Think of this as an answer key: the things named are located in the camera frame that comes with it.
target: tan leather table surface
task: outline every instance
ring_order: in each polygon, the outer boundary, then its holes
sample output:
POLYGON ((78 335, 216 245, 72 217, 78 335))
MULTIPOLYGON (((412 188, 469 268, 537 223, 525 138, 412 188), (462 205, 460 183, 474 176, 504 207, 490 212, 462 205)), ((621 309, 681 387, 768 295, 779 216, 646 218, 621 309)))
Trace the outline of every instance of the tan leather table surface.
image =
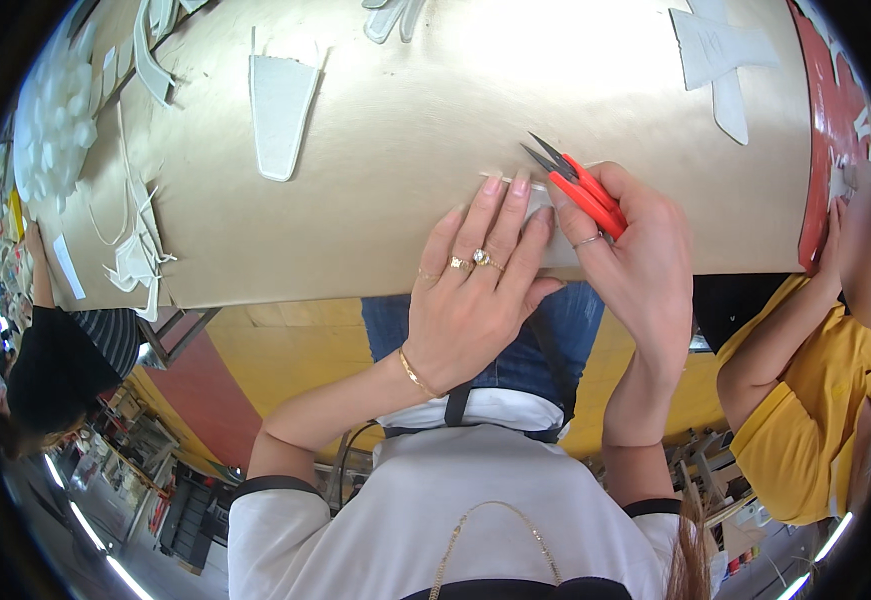
MULTIPOLYGON (((160 234, 178 258, 163 266, 161 304, 406 292, 429 229, 471 200, 480 172, 528 166, 544 178, 519 146, 527 129, 580 162, 620 162, 676 199, 695 233, 696 273, 800 271, 810 122, 798 37, 784 0, 726 5, 729 24, 763 29, 781 61, 739 70, 747 146, 716 125, 709 86, 685 90, 668 13, 688 11, 684 2, 429 0, 413 42, 394 31, 383 45, 363 34, 358 0, 204 7, 155 53, 178 82, 172 108, 138 77, 121 91, 129 159, 158 186, 160 234), (260 54, 307 59, 313 41, 327 54, 284 183, 256 169, 253 26, 260 54)), ((114 107, 99 115, 66 213, 29 207, 46 239, 66 235, 88 294, 75 301, 57 285, 69 309, 145 300, 141 288, 123 294, 106 280, 101 264, 113 265, 115 247, 89 220, 91 204, 111 240, 125 210, 114 107)))

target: yellow t-shirt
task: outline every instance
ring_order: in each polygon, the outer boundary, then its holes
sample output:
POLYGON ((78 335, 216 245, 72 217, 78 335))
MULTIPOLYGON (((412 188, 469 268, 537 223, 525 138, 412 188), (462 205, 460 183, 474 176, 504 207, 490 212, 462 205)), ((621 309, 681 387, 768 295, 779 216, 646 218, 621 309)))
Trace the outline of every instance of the yellow t-shirt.
MULTIPOLYGON (((757 324, 809 279, 793 274, 719 349, 724 365, 757 324)), ((793 525, 844 516, 859 408, 871 399, 871 329, 836 302, 802 342, 730 446, 774 519, 793 525)))

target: blue jeans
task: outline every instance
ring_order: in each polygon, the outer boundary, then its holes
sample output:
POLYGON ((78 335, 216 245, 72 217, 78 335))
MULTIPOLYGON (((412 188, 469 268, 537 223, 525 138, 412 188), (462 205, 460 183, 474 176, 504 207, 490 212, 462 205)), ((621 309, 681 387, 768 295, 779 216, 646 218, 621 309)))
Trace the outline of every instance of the blue jeans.
MULTIPOLYGON (((362 318, 368 331, 372 360, 378 362, 392 354, 408 338, 410 300, 409 294, 362 299, 362 318)), ((539 305, 538 310, 548 318, 552 337, 565 357, 575 386, 592 352, 604 309, 605 303, 585 281, 570 283, 546 296, 539 305)), ((476 376, 472 387, 524 391, 564 408, 549 363, 527 324, 522 325, 515 341, 476 376)))

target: gold ring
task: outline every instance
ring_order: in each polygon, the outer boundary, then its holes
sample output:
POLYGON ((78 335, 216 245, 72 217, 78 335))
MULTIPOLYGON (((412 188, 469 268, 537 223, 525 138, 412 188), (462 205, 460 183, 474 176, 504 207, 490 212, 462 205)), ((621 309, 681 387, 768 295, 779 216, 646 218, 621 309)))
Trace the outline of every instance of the gold ring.
POLYGON ((453 269, 465 271, 466 273, 471 273, 473 269, 471 262, 468 260, 462 260, 457 256, 452 257, 452 262, 449 263, 449 266, 453 269))
POLYGON ((418 277, 419 277, 420 280, 422 280, 422 281, 424 281, 424 282, 427 282, 427 281, 428 281, 428 282, 438 282, 438 281, 439 281, 439 278, 441 278, 442 275, 441 275, 441 274, 439 274, 439 275, 438 275, 438 274, 432 274, 432 273, 430 273, 430 272, 427 273, 427 272, 425 272, 424 270, 422 270, 422 267, 419 267, 419 275, 418 275, 418 277))
POLYGON ((602 232, 600 231, 600 232, 598 233, 598 235, 596 235, 596 236, 594 236, 594 237, 589 237, 589 238, 586 238, 586 239, 582 240, 582 241, 579 242, 578 244, 573 244, 572 249, 575 250, 575 249, 577 249, 579 246, 585 246, 586 244, 591 244, 592 242, 595 242, 596 240, 599 240, 599 239, 601 239, 601 238, 602 238, 602 232))
POLYGON ((492 260, 492 258, 489 256, 489 253, 481 247, 472 253, 472 260, 476 261, 476 264, 479 267, 484 267, 485 265, 488 265, 490 267, 495 267, 499 271, 505 273, 505 267, 502 267, 499 263, 492 260))

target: gold necklace chain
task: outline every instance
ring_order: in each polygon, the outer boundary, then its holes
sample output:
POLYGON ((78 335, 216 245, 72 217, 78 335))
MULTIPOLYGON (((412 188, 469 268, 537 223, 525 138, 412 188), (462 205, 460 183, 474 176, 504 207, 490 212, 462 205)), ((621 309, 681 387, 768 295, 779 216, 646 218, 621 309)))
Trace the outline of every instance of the gold necklace chain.
POLYGON ((455 547, 455 541, 458 539, 458 535, 462 533, 462 526, 465 525, 465 522, 469 520, 469 515, 471 515, 476 509, 485 506, 486 504, 497 504, 499 506, 504 506, 508 510, 513 511, 515 514, 522 519, 522 522, 525 523, 525 526, 528 527, 528 530, 532 532, 535 536, 535 540, 539 543, 539 547, 542 549, 542 555, 546 557, 546 562, 549 563, 549 570, 552 572, 552 578, 555 580, 555 584, 558 586, 562 585, 562 574, 558 570, 558 565, 555 564, 555 558, 552 558, 551 552, 549 552, 549 546, 546 546, 546 542, 542 539, 542 534, 539 533, 538 528, 532 524, 528 517, 525 514, 508 504, 507 502, 502 502, 501 500, 488 500, 486 502, 482 502, 480 504, 475 505, 471 509, 467 510, 465 515, 462 515, 462 518, 458 520, 458 525, 455 525, 455 529, 452 532, 452 538, 449 540, 449 547, 445 550, 445 556, 442 557, 442 562, 438 565, 438 570, 435 571, 435 583, 432 584, 431 592, 429 592, 429 600, 436 600, 438 595, 442 592, 442 580, 445 576, 445 567, 449 563, 449 557, 452 556, 453 548, 455 547))

